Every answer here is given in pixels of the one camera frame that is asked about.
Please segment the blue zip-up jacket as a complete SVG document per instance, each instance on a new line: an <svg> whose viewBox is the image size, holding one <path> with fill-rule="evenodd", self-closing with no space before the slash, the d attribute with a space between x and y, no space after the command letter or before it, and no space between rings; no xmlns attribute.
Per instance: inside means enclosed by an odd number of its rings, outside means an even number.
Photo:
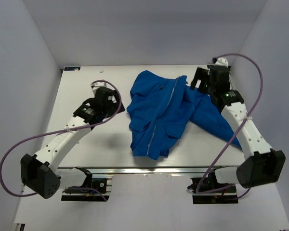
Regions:
<svg viewBox="0 0 289 231"><path fill-rule="evenodd" d="M133 156L153 160L168 156L188 122L224 141L232 138L233 130L210 97L191 90L186 79L186 76L163 78L147 70L137 76L127 107Z"/></svg>

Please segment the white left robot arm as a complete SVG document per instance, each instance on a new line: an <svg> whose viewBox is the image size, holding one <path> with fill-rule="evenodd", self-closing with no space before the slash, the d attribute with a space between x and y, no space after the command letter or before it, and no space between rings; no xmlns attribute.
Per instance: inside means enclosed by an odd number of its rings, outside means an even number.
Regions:
<svg viewBox="0 0 289 231"><path fill-rule="evenodd" d="M22 157L22 183L45 199L52 197L61 188L72 188L81 192L91 190L90 171L82 167L63 170L58 167L73 147L97 124L102 124L124 110L117 90L98 87L94 97L86 99L75 110L63 131L35 154Z"/></svg>

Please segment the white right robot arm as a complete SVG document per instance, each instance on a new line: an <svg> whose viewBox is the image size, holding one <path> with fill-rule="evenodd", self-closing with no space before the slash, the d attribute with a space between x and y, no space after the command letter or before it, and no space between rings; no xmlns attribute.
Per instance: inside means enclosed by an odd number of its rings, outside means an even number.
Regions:
<svg viewBox="0 0 289 231"><path fill-rule="evenodd" d="M213 65L209 70L197 68L190 88L210 96L223 118L228 122L242 148L245 161L238 167L222 167L210 173L208 187L219 192L226 184L240 184L243 188L278 181L286 157L263 138L248 116L244 100L237 90L230 88L229 68Z"/></svg>

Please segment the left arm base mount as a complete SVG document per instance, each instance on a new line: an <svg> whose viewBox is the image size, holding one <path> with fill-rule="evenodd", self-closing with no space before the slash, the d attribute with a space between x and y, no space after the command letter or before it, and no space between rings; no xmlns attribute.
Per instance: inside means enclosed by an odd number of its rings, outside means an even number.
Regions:
<svg viewBox="0 0 289 231"><path fill-rule="evenodd" d="M112 191L111 175L94 175L87 188L76 186L64 188L61 201L70 202L107 202Z"/></svg>

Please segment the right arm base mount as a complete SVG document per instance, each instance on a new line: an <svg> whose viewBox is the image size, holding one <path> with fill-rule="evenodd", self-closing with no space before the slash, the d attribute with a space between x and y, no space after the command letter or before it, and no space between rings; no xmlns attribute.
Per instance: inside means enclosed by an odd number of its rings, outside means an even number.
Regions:
<svg viewBox="0 0 289 231"><path fill-rule="evenodd" d="M238 204L235 186L219 184L214 178L206 177L197 193L200 180L201 177L191 178L191 185L187 186L187 191L192 194L194 205Z"/></svg>

